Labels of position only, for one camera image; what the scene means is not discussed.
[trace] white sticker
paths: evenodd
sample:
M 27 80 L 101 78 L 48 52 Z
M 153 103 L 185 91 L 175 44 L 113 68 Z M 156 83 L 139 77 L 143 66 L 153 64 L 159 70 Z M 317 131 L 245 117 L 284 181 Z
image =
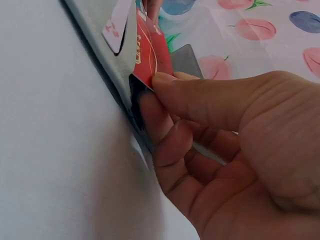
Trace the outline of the white sticker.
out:
M 104 39 L 115 54 L 120 51 L 131 4 L 132 0 L 118 0 L 110 19 L 102 30 Z

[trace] hand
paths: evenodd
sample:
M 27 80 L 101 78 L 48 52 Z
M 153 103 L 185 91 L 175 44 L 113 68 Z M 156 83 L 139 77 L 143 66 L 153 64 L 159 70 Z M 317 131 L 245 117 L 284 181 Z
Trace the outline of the hand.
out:
M 155 25 L 158 25 L 159 12 L 164 0 L 143 0 L 144 9 Z
M 175 76 L 157 73 L 158 98 L 141 96 L 140 109 L 161 189 L 200 238 L 319 239 L 320 85 L 282 71 L 230 81 Z

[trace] peach print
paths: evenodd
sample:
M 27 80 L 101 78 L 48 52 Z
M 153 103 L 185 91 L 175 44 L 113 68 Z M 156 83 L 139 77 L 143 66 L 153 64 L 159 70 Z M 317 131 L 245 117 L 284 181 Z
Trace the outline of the peach print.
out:
M 229 27 L 235 27 L 238 35 L 253 41 L 269 40 L 277 33 L 276 27 L 271 22 L 255 18 L 242 19 L 236 25 L 229 25 Z
M 272 6 L 262 0 L 217 0 L 220 7 L 224 9 L 245 9 L 246 11 L 255 9 L 258 6 Z
M 227 61 L 229 56 L 223 59 L 220 56 L 204 56 L 199 58 L 198 64 L 206 79 L 229 80 L 231 79 L 231 66 Z
M 320 47 L 304 50 L 303 59 L 309 70 L 320 79 Z

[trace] card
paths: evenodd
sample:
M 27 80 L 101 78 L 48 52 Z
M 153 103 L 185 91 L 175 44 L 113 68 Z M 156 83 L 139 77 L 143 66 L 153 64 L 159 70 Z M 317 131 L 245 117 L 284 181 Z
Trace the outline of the card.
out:
M 136 59 L 133 75 L 152 89 L 156 72 L 173 75 L 174 70 L 163 32 L 140 9 L 136 10 Z
M 171 53 L 171 60 L 175 72 L 184 72 L 200 79 L 204 78 L 190 44 L 186 44 Z
M 120 52 L 131 3 L 132 0 L 118 0 L 110 19 L 102 30 L 105 41 L 115 54 Z

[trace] red card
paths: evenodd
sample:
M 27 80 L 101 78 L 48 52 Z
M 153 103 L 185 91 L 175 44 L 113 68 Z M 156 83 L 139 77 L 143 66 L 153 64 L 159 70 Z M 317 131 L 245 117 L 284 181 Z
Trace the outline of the red card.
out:
M 133 74 L 149 88 L 156 72 L 173 75 L 174 70 L 164 33 L 150 18 L 136 10 L 136 59 Z

